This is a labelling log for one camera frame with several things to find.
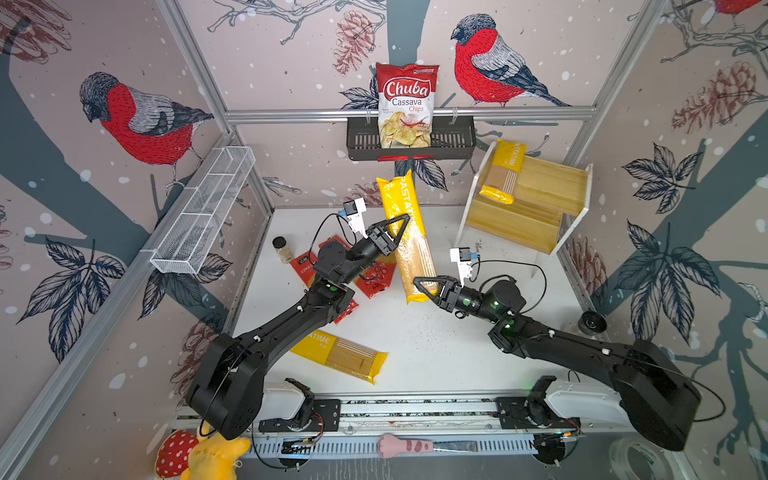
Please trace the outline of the yellow pasta bag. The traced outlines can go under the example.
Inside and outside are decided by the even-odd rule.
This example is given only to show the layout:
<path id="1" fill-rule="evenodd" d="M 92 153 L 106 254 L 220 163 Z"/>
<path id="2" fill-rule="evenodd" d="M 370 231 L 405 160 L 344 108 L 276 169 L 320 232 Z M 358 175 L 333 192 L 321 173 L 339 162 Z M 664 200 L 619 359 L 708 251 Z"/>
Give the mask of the yellow pasta bag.
<path id="1" fill-rule="evenodd" d="M 406 303 L 427 302 L 427 297 L 419 293 L 413 285 L 413 279 L 417 276 L 435 277 L 437 274 L 414 186 L 413 172 L 409 170 L 405 175 L 394 177 L 391 181 L 379 178 L 377 183 L 387 219 L 403 213 L 410 215 L 407 232 L 395 251 Z"/>
<path id="2" fill-rule="evenodd" d="M 514 189 L 527 153 L 522 143 L 498 140 L 479 195 L 503 205 L 515 201 Z"/>
<path id="3" fill-rule="evenodd" d="M 312 332 L 291 352 L 301 358 L 374 384 L 388 354 L 321 330 Z"/>

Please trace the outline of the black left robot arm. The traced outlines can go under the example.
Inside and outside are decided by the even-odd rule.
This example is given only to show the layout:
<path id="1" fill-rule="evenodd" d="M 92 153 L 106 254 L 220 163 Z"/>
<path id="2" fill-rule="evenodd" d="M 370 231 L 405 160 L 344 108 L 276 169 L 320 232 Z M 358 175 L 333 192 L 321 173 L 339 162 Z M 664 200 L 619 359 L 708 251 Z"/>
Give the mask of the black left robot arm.
<path id="1" fill-rule="evenodd" d="M 374 223 L 347 249 L 338 242 L 320 248 L 315 280 L 304 296 L 262 326 L 231 337 L 219 335 L 202 357 L 186 394 L 187 405 L 225 439 L 240 436 L 256 420 L 265 377 L 291 348 L 335 321 L 354 297 L 349 283 L 382 255 L 395 252 L 410 223 L 407 214 Z"/>

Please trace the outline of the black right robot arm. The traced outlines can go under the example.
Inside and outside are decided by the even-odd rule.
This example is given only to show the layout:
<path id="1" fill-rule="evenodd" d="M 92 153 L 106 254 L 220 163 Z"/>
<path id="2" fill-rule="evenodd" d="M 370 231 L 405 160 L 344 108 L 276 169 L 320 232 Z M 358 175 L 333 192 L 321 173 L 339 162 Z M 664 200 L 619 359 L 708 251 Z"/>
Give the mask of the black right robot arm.
<path id="1" fill-rule="evenodd" d="M 685 448 L 701 393 L 652 342 L 609 343 L 549 327 L 523 313 L 526 301 L 513 279 L 486 292 L 445 275 L 416 277 L 413 285 L 442 310 L 489 321 L 488 336 L 503 353 L 560 365 L 610 387 L 639 434 L 666 450 Z"/>

